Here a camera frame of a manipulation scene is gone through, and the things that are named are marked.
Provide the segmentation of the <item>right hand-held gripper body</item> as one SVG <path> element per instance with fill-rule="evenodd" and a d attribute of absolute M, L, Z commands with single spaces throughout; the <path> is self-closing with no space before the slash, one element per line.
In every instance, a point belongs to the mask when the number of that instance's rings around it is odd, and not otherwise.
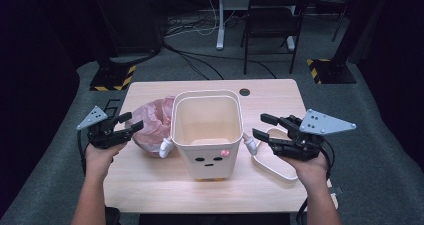
<path fill-rule="evenodd" d="M 333 133 L 351 131 L 356 124 L 308 109 L 303 119 L 294 115 L 285 118 L 288 125 L 288 140 L 278 139 L 279 143 L 269 144 L 276 156 L 308 161 L 316 158 L 321 151 L 325 136 Z"/>

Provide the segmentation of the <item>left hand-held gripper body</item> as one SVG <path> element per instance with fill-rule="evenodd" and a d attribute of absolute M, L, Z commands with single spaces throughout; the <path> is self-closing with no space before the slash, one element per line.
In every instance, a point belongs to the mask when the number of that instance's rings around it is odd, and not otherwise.
<path fill-rule="evenodd" d="M 86 129 L 88 141 L 96 148 L 107 149 L 129 141 L 132 135 L 122 134 L 121 130 L 115 131 L 115 127 L 111 126 L 112 119 L 95 106 L 77 125 L 76 130 Z"/>

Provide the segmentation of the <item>pink plastic trash bag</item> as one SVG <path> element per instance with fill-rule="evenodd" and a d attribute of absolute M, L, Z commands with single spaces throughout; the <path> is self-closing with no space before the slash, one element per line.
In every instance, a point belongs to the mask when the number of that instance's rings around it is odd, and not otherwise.
<path fill-rule="evenodd" d="M 133 141 L 151 156 L 158 157 L 164 138 L 170 136 L 174 96 L 167 96 L 148 102 L 132 112 L 132 118 L 125 123 L 126 128 L 142 121 L 144 127 L 135 132 Z"/>

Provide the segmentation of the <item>person's left hand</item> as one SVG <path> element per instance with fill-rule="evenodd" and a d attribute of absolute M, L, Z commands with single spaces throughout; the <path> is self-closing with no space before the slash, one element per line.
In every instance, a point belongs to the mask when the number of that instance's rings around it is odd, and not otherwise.
<path fill-rule="evenodd" d="M 86 148 L 86 175 L 94 178 L 105 178 L 113 158 L 126 147 L 126 143 L 118 144 L 107 149 L 100 149 L 89 144 Z"/>

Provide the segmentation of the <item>person's right hand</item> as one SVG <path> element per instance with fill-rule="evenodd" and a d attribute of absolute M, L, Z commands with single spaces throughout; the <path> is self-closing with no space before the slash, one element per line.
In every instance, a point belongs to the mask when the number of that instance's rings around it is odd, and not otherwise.
<path fill-rule="evenodd" d="M 327 186 L 326 172 L 328 165 L 322 153 L 319 153 L 316 158 L 308 161 L 300 161 L 287 157 L 283 157 L 282 160 L 295 169 L 298 178 L 307 190 Z"/>

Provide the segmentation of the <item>black striped stand base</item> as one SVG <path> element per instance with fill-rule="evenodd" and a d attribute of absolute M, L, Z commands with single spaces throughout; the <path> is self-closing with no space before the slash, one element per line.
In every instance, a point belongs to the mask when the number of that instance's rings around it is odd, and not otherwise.
<path fill-rule="evenodd" d="M 330 59 L 308 59 L 308 67 L 316 84 L 355 84 L 346 64 L 334 65 Z"/>
<path fill-rule="evenodd" d="M 92 91 L 125 90 L 136 70 L 135 65 L 115 66 L 110 69 L 100 68 L 90 83 Z"/>

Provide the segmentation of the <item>dark curtain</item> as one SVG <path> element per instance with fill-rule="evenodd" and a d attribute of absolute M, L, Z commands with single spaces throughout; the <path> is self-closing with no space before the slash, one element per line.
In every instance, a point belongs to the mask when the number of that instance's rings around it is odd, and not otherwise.
<path fill-rule="evenodd" d="M 72 7 L 70 0 L 0 0 L 0 218 L 76 96 Z"/>
<path fill-rule="evenodd" d="M 389 130 L 424 170 L 424 0 L 354 0 L 351 53 Z"/>

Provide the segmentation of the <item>person's dark clothing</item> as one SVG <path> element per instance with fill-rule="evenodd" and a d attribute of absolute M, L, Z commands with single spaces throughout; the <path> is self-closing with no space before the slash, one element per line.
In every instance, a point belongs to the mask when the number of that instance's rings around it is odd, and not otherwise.
<path fill-rule="evenodd" d="M 138 225 L 290 225 L 288 213 L 142 214 Z"/>

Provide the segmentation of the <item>black chair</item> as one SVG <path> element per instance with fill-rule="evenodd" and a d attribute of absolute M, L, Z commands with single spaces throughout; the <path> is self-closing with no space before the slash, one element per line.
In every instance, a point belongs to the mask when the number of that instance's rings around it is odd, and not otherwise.
<path fill-rule="evenodd" d="M 311 0 L 249 0 L 241 47 L 244 49 L 243 72 L 247 73 L 249 41 L 257 38 L 282 38 L 281 47 L 294 39 L 294 48 L 286 54 L 292 56 L 289 73 L 293 72 L 298 42 L 306 8 Z"/>

